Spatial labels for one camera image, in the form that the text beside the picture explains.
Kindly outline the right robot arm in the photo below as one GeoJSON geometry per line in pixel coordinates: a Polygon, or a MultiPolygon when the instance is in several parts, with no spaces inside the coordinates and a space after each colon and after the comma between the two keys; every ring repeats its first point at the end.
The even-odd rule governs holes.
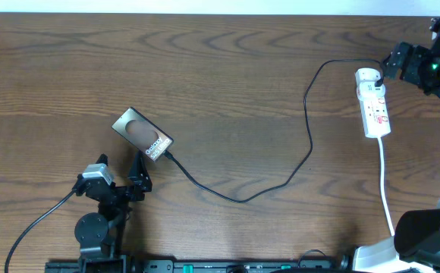
{"type": "Polygon", "coordinates": [[[363,134],[379,150],[388,236],[358,246],[353,271],[440,272],[440,17],[429,32],[429,45],[400,41],[354,75],[363,134]]]}

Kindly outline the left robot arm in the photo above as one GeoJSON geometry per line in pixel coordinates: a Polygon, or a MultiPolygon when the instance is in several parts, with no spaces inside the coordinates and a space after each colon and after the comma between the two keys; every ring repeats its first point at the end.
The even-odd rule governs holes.
{"type": "Polygon", "coordinates": [[[116,185],[108,168],[108,157],[104,154],[78,175],[73,187],[75,194],[98,202],[98,211],[84,215],[74,229],[80,244],[80,272],[142,270],[142,265],[133,256],[122,252],[124,231],[132,212],[130,204],[143,201],[145,194],[152,190],[142,152],[135,155],[128,179],[131,185],[116,185]]]}

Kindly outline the bronze Galaxy smartphone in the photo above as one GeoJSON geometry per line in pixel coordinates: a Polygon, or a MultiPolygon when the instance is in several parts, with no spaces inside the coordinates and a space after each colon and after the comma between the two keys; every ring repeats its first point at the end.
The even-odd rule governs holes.
{"type": "Polygon", "coordinates": [[[147,158],[156,162],[174,140],[133,107],[129,107],[112,129],[136,146],[147,158]]]}

